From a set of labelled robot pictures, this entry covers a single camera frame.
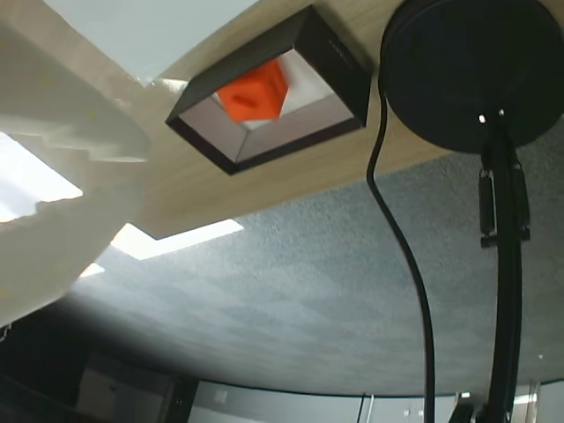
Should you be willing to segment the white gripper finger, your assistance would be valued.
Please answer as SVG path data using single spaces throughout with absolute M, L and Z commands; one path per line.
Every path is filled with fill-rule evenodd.
M 7 18 L 1 18 L 1 131 L 105 162 L 144 162 L 151 147 L 131 117 Z
M 121 163 L 81 197 L 40 202 L 1 225 L 1 324 L 60 300 L 139 213 L 145 163 Z

